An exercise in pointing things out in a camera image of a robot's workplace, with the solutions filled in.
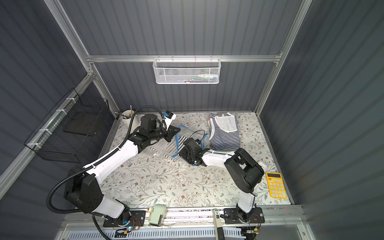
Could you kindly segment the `yellow calculator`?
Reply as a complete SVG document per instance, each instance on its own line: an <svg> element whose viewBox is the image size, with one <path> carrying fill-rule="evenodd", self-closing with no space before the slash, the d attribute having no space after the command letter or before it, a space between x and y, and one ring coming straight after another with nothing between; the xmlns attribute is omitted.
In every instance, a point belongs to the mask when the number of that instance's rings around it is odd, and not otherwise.
<svg viewBox="0 0 384 240"><path fill-rule="evenodd" d="M272 198L286 199L287 193L282 175L279 173L266 173L269 193Z"/></svg>

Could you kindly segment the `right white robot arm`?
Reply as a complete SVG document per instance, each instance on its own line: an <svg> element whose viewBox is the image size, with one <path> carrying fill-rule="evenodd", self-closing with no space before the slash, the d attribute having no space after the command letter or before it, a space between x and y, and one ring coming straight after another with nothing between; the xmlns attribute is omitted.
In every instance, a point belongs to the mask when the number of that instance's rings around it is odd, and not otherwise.
<svg viewBox="0 0 384 240"><path fill-rule="evenodd" d="M265 174L262 166L242 148L235 151L202 149L198 141L188 138L183 142L178 155L193 166L218 167L226 169L240 190L236 204L237 220L248 223L256 210L255 187Z"/></svg>

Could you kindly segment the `blue white striped garment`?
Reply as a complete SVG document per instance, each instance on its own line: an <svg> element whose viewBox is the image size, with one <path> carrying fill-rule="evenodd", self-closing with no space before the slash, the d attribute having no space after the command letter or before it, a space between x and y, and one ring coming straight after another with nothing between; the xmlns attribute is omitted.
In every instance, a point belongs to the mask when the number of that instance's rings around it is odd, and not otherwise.
<svg viewBox="0 0 384 240"><path fill-rule="evenodd" d="M209 115L209 142L214 150L235 151L241 147L238 118L231 113Z"/></svg>

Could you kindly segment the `white stapler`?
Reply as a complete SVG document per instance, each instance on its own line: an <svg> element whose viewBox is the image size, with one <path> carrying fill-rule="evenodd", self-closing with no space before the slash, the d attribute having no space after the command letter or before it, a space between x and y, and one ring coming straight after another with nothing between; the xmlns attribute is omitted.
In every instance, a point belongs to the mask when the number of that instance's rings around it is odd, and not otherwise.
<svg viewBox="0 0 384 240"><path fill-rule="evenodd" d="M266 170L268 168L268 166L263 162L263 161L259 161L258 164L264 169Z"/></svg>

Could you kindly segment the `black white striped garment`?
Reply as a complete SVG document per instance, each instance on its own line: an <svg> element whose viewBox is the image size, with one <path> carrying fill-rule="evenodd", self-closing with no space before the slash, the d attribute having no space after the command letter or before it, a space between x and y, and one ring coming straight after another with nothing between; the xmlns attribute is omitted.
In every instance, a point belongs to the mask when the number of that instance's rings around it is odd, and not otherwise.
<svg viewBox="0 0 384 240"><path fill-rule="evenodd" d="M161 139L156 144L150 146L150 148L166 158L177 158L179 152L184 148L184 142L187 139L187 136L176 134L170 142Z"/></svg>

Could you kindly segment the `small green white box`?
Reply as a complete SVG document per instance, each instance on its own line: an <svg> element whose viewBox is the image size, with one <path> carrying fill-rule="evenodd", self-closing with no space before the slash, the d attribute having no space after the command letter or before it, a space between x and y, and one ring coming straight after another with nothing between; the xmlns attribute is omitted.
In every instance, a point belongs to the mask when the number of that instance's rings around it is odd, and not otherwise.
<svg viewBox="0 0 384 240"><path fill-rule="evenodd" d="M156 204L150 208L149 224L151 226L161 227L167 214L167 206Z"/></svg>

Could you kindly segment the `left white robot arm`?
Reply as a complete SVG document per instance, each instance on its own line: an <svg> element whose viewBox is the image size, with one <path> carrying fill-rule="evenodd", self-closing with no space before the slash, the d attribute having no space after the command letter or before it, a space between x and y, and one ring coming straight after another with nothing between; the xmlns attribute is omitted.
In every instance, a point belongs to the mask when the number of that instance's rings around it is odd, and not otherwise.
<svg viewBox="0 0 384 240"><path fill-rule="evenodd" d="M163 117L165 125L160 126L161 122L156 115L146 114L141 117L140 126L134 132L128 131L128 139L106 154L105 161L97 164L101 160L99 159L86 165L91 169L66 183L65 199L72 203L77 210L86 214L98 213L114 219L121 217L128 211L128 207L117 200L106 197L101 191L101 183L119 166L156 141L164 139L170 142L181 130L172 125L172 121L176 118L176 114L167 111Z"/></svg>

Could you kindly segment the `clear vacuum bag blue zip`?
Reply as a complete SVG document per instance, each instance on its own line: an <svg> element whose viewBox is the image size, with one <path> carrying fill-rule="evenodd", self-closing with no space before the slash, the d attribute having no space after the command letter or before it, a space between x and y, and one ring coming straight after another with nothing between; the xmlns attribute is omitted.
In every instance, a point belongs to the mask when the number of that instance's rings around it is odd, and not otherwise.
<svg viewBox="0 0 384 240"><path fill-rule="evenodd" d="M206 145L205 141L208 136L208 133L206 133L205 130L193 130L191 127L188 127L186 124L182 123L179 120L173 121L172 126L181 129L181 131L178 132L170 142L161 139L158 143L150 146L150 149L155 151L156 155L165 157L173 161L183 160L179 156L179 153L185 147L184 142L188 138L193 138L194 140L200 142L201 148Z"/></svg>

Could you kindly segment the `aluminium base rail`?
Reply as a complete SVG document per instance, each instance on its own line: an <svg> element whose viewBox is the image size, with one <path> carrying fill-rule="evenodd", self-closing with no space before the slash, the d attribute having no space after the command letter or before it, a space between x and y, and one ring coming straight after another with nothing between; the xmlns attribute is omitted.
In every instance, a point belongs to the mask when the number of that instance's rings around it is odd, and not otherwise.
<svg viewBox="0 0 384 240"><path fill-rule="evenodd" d="M57 240L215 240L218 229L225 240L313 240L314 235L298 206L262 207L255 223L226 224L220 217L223 207L169 208L160 227L144 223L133 227L104 228L101 234L91 216L71 214L65 217Z"/></svg>

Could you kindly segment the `white cup with tools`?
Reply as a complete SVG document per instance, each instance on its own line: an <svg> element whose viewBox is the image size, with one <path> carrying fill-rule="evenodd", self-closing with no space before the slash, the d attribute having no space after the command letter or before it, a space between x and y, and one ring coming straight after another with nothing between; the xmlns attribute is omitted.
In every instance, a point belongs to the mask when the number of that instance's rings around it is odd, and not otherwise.
<svg viewBox="0 0 384 240"><path fill-rule="evenodd" d="M130 123L131 123L131 120L133 120L133 123L132 123L132 128L136 128L140 125L140 122L138 120L138 117L137 116L134 116L133 117L133 114L134 114L134 110L132 109L132 106L130 106L130 108L124 112L116 112L115 111L115 114L121 118L123 120L123 122L129 126Z"/></svg>

